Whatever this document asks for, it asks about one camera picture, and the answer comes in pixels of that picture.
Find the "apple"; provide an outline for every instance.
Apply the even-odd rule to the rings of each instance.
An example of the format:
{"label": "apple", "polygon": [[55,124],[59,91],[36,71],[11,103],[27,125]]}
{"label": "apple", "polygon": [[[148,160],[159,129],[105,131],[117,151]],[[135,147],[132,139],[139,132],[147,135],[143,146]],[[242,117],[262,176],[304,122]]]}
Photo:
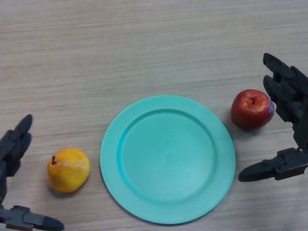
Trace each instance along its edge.
{"label": "apple", "polygon": [[274,103],[260,90],[247,89],[237,94],[231,107],[231,120],[247,131],[260,129],[273,118]]}

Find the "yellow pear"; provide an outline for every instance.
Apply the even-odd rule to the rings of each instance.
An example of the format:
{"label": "yellow pear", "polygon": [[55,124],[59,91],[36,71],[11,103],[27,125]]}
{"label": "yellow pear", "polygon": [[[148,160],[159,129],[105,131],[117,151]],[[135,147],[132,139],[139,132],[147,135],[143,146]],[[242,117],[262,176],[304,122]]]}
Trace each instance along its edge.
{"label": "yellow pear", "polygon": [[49,185],[61,193],[77,190],[90,174],[87,155],[77,148],[63,148],[47,164]]}

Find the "teal plate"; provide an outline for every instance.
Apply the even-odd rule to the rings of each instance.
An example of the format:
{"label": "teal plate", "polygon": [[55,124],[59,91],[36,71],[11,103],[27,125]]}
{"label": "teal plate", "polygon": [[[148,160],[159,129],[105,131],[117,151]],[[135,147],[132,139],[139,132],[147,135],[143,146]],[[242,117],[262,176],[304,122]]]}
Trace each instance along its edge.
{"label": "teal plate", "polygon": [[104,182],[129,213],[159,224],[186,223],[211,211],[234,177],[232,139],[202,104],[154,96],[123,110],[100,154]]}

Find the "pear stem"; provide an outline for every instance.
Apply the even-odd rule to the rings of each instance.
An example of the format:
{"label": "pear stem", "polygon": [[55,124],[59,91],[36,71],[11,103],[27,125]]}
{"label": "pear stem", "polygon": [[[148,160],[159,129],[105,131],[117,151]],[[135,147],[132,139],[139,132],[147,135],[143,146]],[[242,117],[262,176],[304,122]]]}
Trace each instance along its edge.
{"label": "pear stem", "polygon": [[52,162],[51,162],[52,165],[55,165],[55,164],[56,164],[55,159],[56,159],[56,157],[53,155],[53,156],[52,156]]}

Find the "table surface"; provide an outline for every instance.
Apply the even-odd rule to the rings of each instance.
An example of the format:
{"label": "table surface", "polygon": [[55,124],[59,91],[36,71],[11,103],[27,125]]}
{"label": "table surface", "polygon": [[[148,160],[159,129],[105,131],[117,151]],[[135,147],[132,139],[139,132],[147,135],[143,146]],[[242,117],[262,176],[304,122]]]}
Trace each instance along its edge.
{"label": "table surface", "polygon": [[[6,207],[24,205],[72,231],[302,231],[308,177],[241,183],[244,167],[295,147],[275,115],[258,133],[229,118],[235,95],[264,90],[263,53],[308,73],[307,0],[5,0],[0,4],[0,134],[31,113],[33,141],[8,182]],[[211,109],[233,137],[237,167],[225,199],[182,226],[138,220],[104,186],[99,152],[112,119],[144,97],[175,94]],[[78,193],[46,185],[46,164],[74,146],[90,158]]]}

